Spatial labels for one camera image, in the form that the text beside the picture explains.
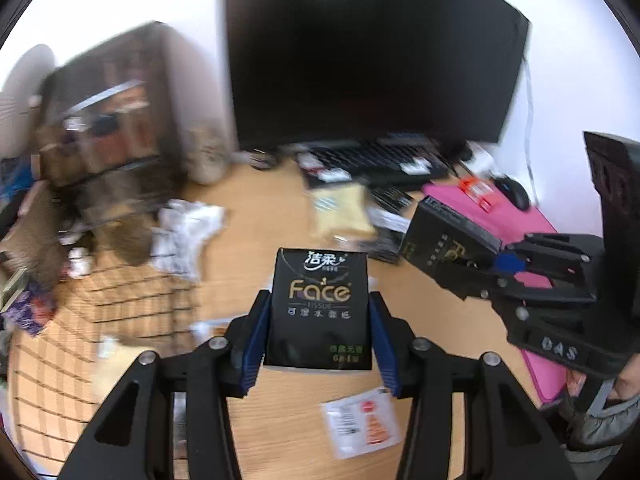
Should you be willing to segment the person's right hand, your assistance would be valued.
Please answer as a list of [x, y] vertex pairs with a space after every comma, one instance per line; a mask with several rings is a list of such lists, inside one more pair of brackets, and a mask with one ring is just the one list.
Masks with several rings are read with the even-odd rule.
[[640, 354], [634, 354], [617, 376], [608, 398], [611, 401], [627, 401], [640, 391]]

